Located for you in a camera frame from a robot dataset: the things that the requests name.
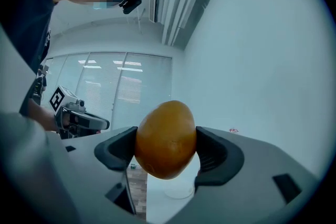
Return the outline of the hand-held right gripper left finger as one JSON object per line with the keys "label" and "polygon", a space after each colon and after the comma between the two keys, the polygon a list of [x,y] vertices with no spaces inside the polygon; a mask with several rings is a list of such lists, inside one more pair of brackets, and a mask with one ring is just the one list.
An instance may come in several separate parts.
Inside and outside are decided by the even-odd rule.
{"label": "hand-held right gripper left finger", "polygon": [[94,149],[97,160],[109,170],[125,171],[134,157],[137,129],[133,126],[99,143]]}

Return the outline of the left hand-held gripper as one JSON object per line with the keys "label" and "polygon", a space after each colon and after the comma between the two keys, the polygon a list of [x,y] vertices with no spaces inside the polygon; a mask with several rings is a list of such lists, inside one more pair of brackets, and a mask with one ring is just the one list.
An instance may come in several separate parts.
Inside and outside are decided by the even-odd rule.
{"label": "left hand-held gripper", "polygon": [[110,126],[108,120],[87,113],[84,100],[63,86],[56,88],[49,104],[61,139],[89,136],[90,130],[107,130]]}

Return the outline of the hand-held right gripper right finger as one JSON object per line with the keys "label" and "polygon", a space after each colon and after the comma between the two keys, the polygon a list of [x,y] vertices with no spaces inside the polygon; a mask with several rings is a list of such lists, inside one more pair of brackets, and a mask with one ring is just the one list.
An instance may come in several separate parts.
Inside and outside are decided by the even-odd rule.
{"label": "hand-held right gripper right finger", "polygon": [[234,143],[214,133],[196,127],[196,152],[200,172],[194,186],[222,186],[230,181],[244,164],[244,153]]}

